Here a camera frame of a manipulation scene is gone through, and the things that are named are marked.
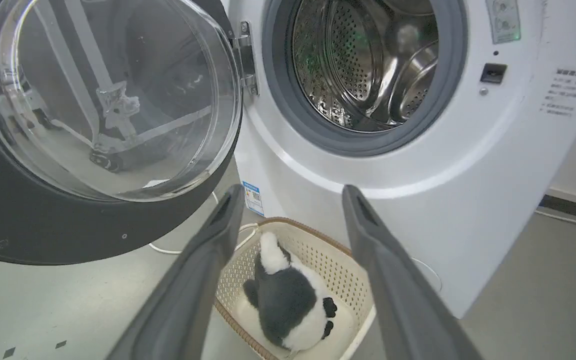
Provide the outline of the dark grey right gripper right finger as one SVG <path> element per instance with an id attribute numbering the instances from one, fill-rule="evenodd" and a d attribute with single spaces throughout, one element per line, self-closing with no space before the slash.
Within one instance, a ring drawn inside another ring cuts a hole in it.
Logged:
<path id="1" fill-rule="evenodd" d="M 457 319 L 358 187 L 342 190 L 353 259 L 368 274 L 389 360 L 480 360 Z"/>

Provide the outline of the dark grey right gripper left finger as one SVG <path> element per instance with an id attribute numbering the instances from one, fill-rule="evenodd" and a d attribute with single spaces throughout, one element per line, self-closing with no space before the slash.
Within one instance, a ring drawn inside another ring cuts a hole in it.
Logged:
<path id="1" fill-rule="evenodd" d="M 199 360 L 222 269 L 238 243 L 244 189 L 227 189 L 123 332 L 109 360 Z"/>

